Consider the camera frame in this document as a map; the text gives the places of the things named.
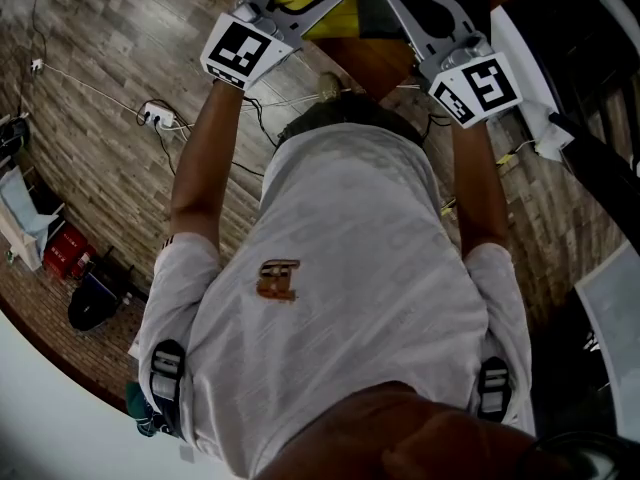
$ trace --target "white cloth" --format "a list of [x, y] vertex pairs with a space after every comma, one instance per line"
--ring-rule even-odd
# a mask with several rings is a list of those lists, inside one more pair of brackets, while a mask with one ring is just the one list
[[[438, 208], [424, 152], [388, 131], [339, 124], [289, 140], [265, 176], [259, 221], [222, 272], [194, 234], [158, 257], [140, 339], [145, 396], [155, 345], [177, 340], [185, 439], [241, 477], [376, 384], [473, 410], [489, 339], [509, 362], [513, 416], [531, 379], [511, 258], [488, 244], [463, 263]], [[257, 293], [269, 260], [300, 262], [295, 301]]]

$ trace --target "skin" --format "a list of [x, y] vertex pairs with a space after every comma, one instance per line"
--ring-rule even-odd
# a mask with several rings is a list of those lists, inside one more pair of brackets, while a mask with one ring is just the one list
[[[216, 83], [182, 153], [173, 188], [171, 231], [191, 231], [219, 248], [220, 214], [243, 93]], [[507, 208], [486, 126], [453, 125], [455, 192], [462, 254], [507, 243]], [[392, 382], [342, 400], [295, 436], [257, 477], [312, 479], [511, 479], [532, 439], [421, 398]], [[524, 478], [563, 470], [536, 452]]]

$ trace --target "wooden floor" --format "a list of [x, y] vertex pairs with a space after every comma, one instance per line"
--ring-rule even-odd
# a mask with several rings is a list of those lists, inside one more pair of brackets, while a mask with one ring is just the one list
[[[0, 0], [0, 113], [15, 112], [20, 69], [44, 54], [33, 34], [34, 0]], [[47, 38], [47, 63], [137, 108], [162, 98], [193, 122], [210, 88], [198, 57], [218, 13], [233, 0], [38, 0], [36, 21]], [[263, 104], [315, 93], [317, 73], [340, 72], [314, 45], [270, 73], [250, 95]], [[613, 101], [612, 106], [620, 107]], [[275, 136], [309, 104], [264, 110]], [[395, 108], [420, 130], [434, 104], [418, 91], [396, 89], [384, 105]], [[20, 162], [36, 166], [64, 199], [69, 220], [101, 251], [114, 245], [117, 257], [135, 265], [142, 287], [167, 233], [172, 175], [152, 129], [134, 116], [52, 69], [27, 76], [23, 108], [31, 113], [31, 143]], [[523, 140], [509, 119], [492, 126], [496, 155]], [[620, 130], [621, 143], [626, 130]], [[182, 141], [162, 132], [178, 162]], [[449, 129], [434, 127], [426, 151], [440, 181], [442, 199], [452, 193]], [[254, 112], [243, 113], [235, 160], [263, 172], [272, 146]], [[622, 240], [617, 227], [559, 164], [524, 148], [500, 171], [509, 200], [511, 250], [533, 328], [580, 277], [613, 252]], [[233, 168], [223, 213], [224, 261], [234, 254], [255, 222], [260, 179]], [[448, 232], [457, 240], [455, 217]], [[0, 292], [10, 290], [0, 279]]]

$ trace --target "electrical cable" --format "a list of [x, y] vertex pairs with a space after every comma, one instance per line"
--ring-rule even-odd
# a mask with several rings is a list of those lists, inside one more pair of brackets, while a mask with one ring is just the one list
[[260, 174], [259, 172], [252, 171], [251, 169], [249, 169], [249, 168], [245, 167], [245, 166], [244, 166], [244, 165], [242, 165], [242, 164], [239, 164], [239, 163], [238, 163], [238, 162], [236, 162], [236, 161], [232, 161], [231, 163], [232, 163], [233, 165], [235, 165], [236, 167], [240, 167], [241, 169], [244, 169], [245, 171], [247, 171], [247, 172], [249, 172], [249, 173], [251, 173], [251, 174], [254, 174], [255, 176], [258, 176], [258, 177], [260, 177], [260, 178], [264, 178], [264, 174]]
[[425, 140], [429, 136], [429, 132], [431, 131], [431, 125], [435, 124], [441, 128], [446, 128], [447, 126], [451, 126], [451, 123], [439, 123], [436, 119], [449, 119], [447, 116], [440, 116], [438, 114], [429, 114], [429, 121], [427, 123], [427, 131], [422, 134], [422, 140]]
[[[47, 38], [44, 34], [38, 29], [36, 26], [36, 5], [38, 5], [38, 0], [33, 0], [33, 8], [31, 9], [31, 25], [33, 27], [33, 31], [40, 35], [42, 38], [42, 47], [44, 49], [44, 54], [42, 56], [42, 63], [47, 63]], [[31, 49], [33, 50], [33, 37], [31, 38]]]
[[17, 109], [17, 115], [21, 115], [22, 114], [22, 91], [24, 90], [24, 79], [27, 76], [27, 71], [28, 71], [28, 67], [27, 67], [27, 61], [29, 60], [29, 58], [25, 59], [25, 61], [23, 62], [23, 69], [22, 69], [22, 76], [20, 77], [20, 90], [18, 91], [18, 109]]
[[189, 142], [189, 139], [187, 139], [187, 135], [184, 133], [184, 128], [184, 126], [180, 128], [180, 133], [182, 134], [182, 138], [184, 139], [184, 143], [186, 144], [187, 142]]
[[181, 127], [182, 126], [188, 126], [187, 125], [187, 120], [184, 117], [182, 117], [182, 114], [180, 114], [180, 112], [178, 112], [175, 108], [173, 108], [165, 100], [160, 99], [160, 98], [151, 98], [151, 99], [145, 101], [144, 103], [142, 103], [142, 105], [140, 105], [140, 108], [138, 109], [137, 112], [135, 110], [133, 111], [134, 114], [136, 115], [136, 122], [138, 123], [139, 126], [144, 126], [144, 121], [142, 122], [142, 124], [140, 123], [140, 115], [141, 115], [142, 109], [145, 107], [145, 105], [147, 103], [160, 103], [160, 105], [164, 106], [165, 110], [169, 110], [170, 112], [173, 112], [173, 115], [175, 116], [176, 121], [178, 122], [178, 124]]
[[164, 140], [162, 139], [162, 135], [160, 135], [160, 132], [158, 131], [158, 123], [157, 122], [153, 123], [153, 129], [156, 131], [156, 134], [158, 135], [158, 138], [160, 139], [160, 145], [162, 146], [162, 151], [164, 151], [164, 154], [167, 155], [167, 160], [169, 160], [169, 168], [171, 169], [171, 172], [175, 176], [176, 175], [176, 170], [173, 168], [173, 161], [171, 160], [171, 155], [167, 151], [167, 148], [164, 146]]
[[271, 142], [271, 145], [274, 148], [277, 148], [278, 146], [276, 145], [275, 142], [273, 142], [273, 140], [271, 139], [271, 136], [267, 133], [267, 130], [264, 127], [264, 123], [262, 122], [262, 105], [260, 104], [260, 102], [257, 99], [249, 98], [248, 96], [244, 96], [243, 99], [251, 103], [253, 107], [256, 109], [256, 113], [258, 114], [258, 124], [260, 125], [260, 129], [267, 136], [267, 139], [269, 139], [269, 142]]
[[121, 101], [118, 101], [117, 99], [112, 98], [112, 97], [111, 97], [111, 96], [109, 96], [108, 94], [103, 93], [102, 91], [100, 91], [100, 90], [96, 89], [95, 87], [93, 87], [93, 86], [91, 86], [91, 85], [89, 85], [89, 84], [84, 83], [82, 80], [78, 80], [76, 77], [74, 77], [74, 76], [72, 76], [72, 75], [69, 75], [68, 73], [65, 73], [64, 71], [61, 71], [61, 70], [59, 70], [59, 69], [56, 69], [56, 68], [54, 68], [54, 67], [50, 66], [49, 64], [43, 64], [43, 65], [44, 65], [44, 66], [46, 66], [47, 68], [49, 68], [51, 71], [55, 71], [56, 73], [60, 73], [62, 76], [65, 76], [65, 77], [67, 77], [67, 78], [69, 78], [69, 79], [73, 80], [74, 82], [77, 82], [77, 83], [79, 83], [80, 85], [82, 85], [82, 86], [84, 86], [84, 87], [87, 87], [87, 88], [91, 89], [92, 91], [97, 92], [98, 94], [100, 94], [101, 96], [104, 96], [104, 97], [105, 97], [105, 98], [107, 98], [108, 100], [111, 100], [111, 101], [113, 101], [114, 103], [116, 103], [117, 105], [120, 105], [123, 109], [127, 110], [128, 112], [131, 112], [132, 114], [134, 114], [134, 115], [136, 115], [136, 116], [138, 115], [138, 113], [137, 113], [134, 109], [132, 109], [131, 107], [128, 107], [127, 105], [125, 105], [125, 104], [124, 104], [124, 103], [122, 103]]
[[[513, 148], [507, 154], [503, 155], [500, 159], [496, 161], [496, 168], [502, 167], [514, 156], [516, 156], [518, 154], [518, 151], [520, 151], [527, 144], [531, 144], [532, 142], [535, 142], [535, 140], [527, 140], [522, 144], [520, 144], [517, 148]], [[445, 215], [449, 215], [453, 211], [453, 209], [456, 207], [457, 204], [458, 204], [457, 199], [454, 197], [448, 203], [442, 205], [440, 207], [440, 216], [444, 217]]]
[[164, 126], [160, 125], [160, 129], [164, 130], [165, 132], [174, 132], [174, 131], [178, 131], [178, 130], [190, 130], [191, 128], [193, 128], [196, 124], [188, 124], [185, 126], [173, 126], [170, 128], [165, 128]]

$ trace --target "table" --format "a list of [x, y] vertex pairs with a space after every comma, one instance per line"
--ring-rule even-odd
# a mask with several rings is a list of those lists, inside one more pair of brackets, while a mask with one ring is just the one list
[[[506, 1], [490, 0], [491, 8]], [[401, 40], [336, 38], [315, 43], [378, 101], [407, 79], [415, 62]]]

